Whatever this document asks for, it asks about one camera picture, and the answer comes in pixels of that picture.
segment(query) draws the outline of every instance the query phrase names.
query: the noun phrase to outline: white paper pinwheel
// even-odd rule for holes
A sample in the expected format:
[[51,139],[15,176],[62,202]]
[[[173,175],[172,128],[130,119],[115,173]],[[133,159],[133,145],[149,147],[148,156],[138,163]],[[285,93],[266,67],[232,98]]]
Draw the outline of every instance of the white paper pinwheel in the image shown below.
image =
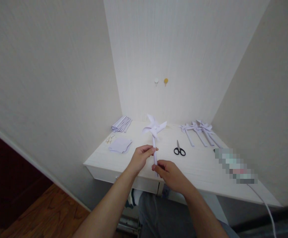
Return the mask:
[[203,143],[204,147],[207,147],[208,145],[206,144],[204,139],[200,136],[200,133],[203,131],[203,129],[201,127],[199,127],[196,122],[192,121],[191,123],[192,123],[191,127],[197,133],[197,135],[198,135],[199,139],[201,140],[201,142]]
[[211,146],[214,146],[215,144],[213,142],[215,142],[219,148],[223,148],[217,141],[216,139],[212,136],[214,134],[214,132],[211,131],[211,128],[213,127],[212,125],[208,125],[208,123],[203,123],[201,120],[197,120],[197,122],[199,122],[199,127],[201,127],[202,131],[204,132],[207,140],[209,141],[209,144]]
[[[147,114],[147,117],[150,119],[151,123],[144,127],[142,133],[146,133],[148,131],[152,133],[153,147],[156,148],[155,139],[159,140],[157,134],[166,127],[167,121],[159,125],[153,116]],[[156,151],[154,152],[154,164],[157,165]]]
[[195,145],[193,144],[193,142],[192,142],[192,140],[191,140],[191,138],[190,138],[190,135],[189,135],[188,132],[187,132],[188,130],[192,130],[193,127],[190,126],[190,125],[188,125],[188,124],[186,123],[185,125],[180,125],[179,128],[181,128],[181,131],[182,131],[183,133],[186,133],[186,135],[187,135],[187,137],[188,137],[188,139],[189,139],[189,142],[190,142],[191,146],[194,147]]

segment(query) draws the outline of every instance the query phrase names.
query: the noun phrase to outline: white desk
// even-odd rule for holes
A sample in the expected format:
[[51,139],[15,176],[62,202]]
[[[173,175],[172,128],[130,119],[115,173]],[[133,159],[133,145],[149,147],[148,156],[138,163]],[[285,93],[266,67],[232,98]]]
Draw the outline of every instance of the white desk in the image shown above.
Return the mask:
[[[114,183],[116,178],[128,166],[135,148],[145,144],[152,144],[151,133],[142,134],[142,129],[148,124],[147,122],[133,121],[127,133],[112,132],[111,135],[115,135],[116,138],[123,137],[133,141],[129,152],[126,154],[110,152],[108,149],[109,144],[106,144],[105,141],[102,142],[94,153],[84,162],[84,165],[88,168],[92,176],[95,179]],[[222,165],[215,159],[213,149],[217,148],[216,146],[204,147],[193,130],[190,130],[188,133],[195,147],[190,145],[187,135],[178,128],[178,125],[168,124],[167,127],[158,134],[160,141],[156,143],[156,146],[159,148],[157,160],[164,159],[173,161],[191,183],[200,190],[248,202],[262,203],[258,196],[246,184],[236,184],[235,180],[229,178],[229,175],[222,169]],[[215,137],[224,148],[227,148],[220,138],[216,135]],[[186,151],[186,156],[174,154],[173,150],[177,147],[176,140],[179,141],[180,147]],[[153,163],[154,160],[151,156],[147,159],[146,165],[136,178],[133,187],[160,194],[164,182],[161,178],[157,178],[155,172],[152,171],[151,166]],[[258,181],[258,184],[252,184],[251,186],[260,194],[267,204],[282,207],[260,181]]]

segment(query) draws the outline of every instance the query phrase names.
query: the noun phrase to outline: dark red door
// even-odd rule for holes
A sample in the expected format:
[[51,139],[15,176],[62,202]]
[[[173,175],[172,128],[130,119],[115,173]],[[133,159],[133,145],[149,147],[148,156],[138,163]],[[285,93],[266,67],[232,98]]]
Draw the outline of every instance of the dark red door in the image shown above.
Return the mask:
[[52,182],[0,139],[0,227],[8,228]]

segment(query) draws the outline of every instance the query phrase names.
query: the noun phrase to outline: desk drawer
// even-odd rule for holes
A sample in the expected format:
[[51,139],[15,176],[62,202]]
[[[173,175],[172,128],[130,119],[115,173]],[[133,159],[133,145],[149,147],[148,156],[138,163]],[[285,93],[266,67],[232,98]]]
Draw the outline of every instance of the desk drawer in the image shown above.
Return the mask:
[[[91,175],[95,179],[102,180],[105,182],[115,183],[117,178],[121,175],[121,173],[117,171],[102,169],[93,166],[86,166],[86,167],[88,168]],[[132,188],[157,194],[158,184],[159,184],[158,181],[153,181],[142,177],[136,177],[132,185]]]

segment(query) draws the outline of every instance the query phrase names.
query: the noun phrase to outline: folded paper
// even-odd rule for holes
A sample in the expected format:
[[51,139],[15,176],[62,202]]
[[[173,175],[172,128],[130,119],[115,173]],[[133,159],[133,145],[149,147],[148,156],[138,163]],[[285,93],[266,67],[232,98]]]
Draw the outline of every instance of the folded paper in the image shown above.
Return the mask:
[[117,138],[113,143],[111,143],[109,150],[111,152],[127,153],[130,148],[132,141],[125,138]]

